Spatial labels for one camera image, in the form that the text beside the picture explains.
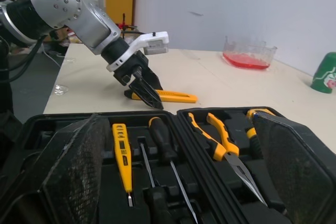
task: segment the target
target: robotic arm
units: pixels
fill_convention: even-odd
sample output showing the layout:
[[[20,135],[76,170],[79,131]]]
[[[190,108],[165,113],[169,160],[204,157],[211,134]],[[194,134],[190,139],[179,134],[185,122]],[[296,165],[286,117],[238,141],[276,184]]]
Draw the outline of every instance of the robotic arm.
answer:
[[[19,46],[36,43],[42,35],[64,26],[109,64],[107,69],[147,105],[163,109],[155,89],[162,89],[159,79],[148,67],[147,54],[167,52],[166,32],[141,35],[129,46],[121,37],[118,26],[101,9],[88,0],[17,0],[0,3],[0,39]]]

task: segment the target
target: red liquid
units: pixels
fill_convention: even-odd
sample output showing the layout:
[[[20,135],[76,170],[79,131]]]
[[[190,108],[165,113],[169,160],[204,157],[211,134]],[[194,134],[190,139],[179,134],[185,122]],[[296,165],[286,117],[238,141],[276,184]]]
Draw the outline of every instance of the red liquid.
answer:
[[[232,65],[239,68],[252,68],[252,69],[266,69],[269,67],[269,63],[263,60],[252,58],[248,54],[224,54],[224,58]]]

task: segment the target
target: white wall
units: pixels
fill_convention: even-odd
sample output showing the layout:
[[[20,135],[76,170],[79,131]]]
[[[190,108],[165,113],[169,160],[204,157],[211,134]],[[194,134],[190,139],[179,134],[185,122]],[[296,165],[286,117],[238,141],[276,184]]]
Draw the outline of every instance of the white wall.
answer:
[[[171,48],[220,51],[225,35],[247,35],[309,74],[336,51],[336,0],[136,0],[135,13],[141,31],[168,31]]]

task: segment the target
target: green cup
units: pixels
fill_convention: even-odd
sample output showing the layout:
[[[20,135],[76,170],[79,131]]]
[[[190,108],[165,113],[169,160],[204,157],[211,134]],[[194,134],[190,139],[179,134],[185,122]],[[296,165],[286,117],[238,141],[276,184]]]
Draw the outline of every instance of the green cup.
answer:
[[[316,70],[311,88],[330,94],[334,87],[336,87],[336,52],[330,52]]]

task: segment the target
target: floor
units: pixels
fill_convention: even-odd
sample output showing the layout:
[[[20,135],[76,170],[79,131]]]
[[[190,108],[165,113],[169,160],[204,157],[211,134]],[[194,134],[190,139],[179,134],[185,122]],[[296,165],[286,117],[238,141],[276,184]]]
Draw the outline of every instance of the floor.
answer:
[[[9,58],[14,65],[25,56]],[[60,65],[63,58],[53,57]],[[22,122],[34,115],[43,114],[49,96],[53,90],[59,67],[44,54],[37,54],[26,72],[12,82],[14,114]]]

